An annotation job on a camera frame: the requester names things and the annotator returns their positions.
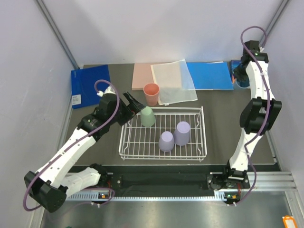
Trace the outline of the pink cup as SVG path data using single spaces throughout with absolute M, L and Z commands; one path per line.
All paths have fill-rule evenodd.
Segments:
M 155 83 L 149 83 L 144 86 L 143 91 L 148 106 L 156 106 L 159 98 L 159 86 Z

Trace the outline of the blue cup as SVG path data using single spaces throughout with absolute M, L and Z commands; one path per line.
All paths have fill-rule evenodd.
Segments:
M 240 80 L 237 80 L 236 81 L 236 88 L 237 89 L 248 89 L 248 88 L 250 88 L 249 81 L 240 81 Z

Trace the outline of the large purple cup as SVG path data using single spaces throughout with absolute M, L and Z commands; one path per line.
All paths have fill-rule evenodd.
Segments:
M 173 137 L 176 145 L 186 145 L 190 141 L 190 124 L 185 121 L 179 122 L 176 125 Z

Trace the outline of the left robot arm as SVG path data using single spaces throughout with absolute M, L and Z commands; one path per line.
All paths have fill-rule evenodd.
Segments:
M 48 212 L 53 213 L 69 196 L 91 186 L 103 188 L 107 185 L 108 177 L 97 164 L 69 177 L 67 173 L 90 147 L 109 132 L 113 124 L 123 126 L 145 108 L 130 93 L 125 92 L 123 95 L 129 104 L 125 104 L 114 92 L 99 93 L 99 105 L 81 119 L 54 157 L 38 171 L 29 171 L 25 175 L 27 190 L 24 202 L 30 196 Z

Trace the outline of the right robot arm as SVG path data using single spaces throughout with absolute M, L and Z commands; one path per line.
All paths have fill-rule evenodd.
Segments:
M 233 74 L 236 82 L 249 82 L 251 100 L 240 115 L 241 136 L 222 175 L 222 183 L 227 188 L 245 182 L 248 160 L 282 108 L 282 103 L 275 99 L 270 89 L 268 55 L 260 51 L 258 41 L 250 40 L 244 45 L 241 62 Z

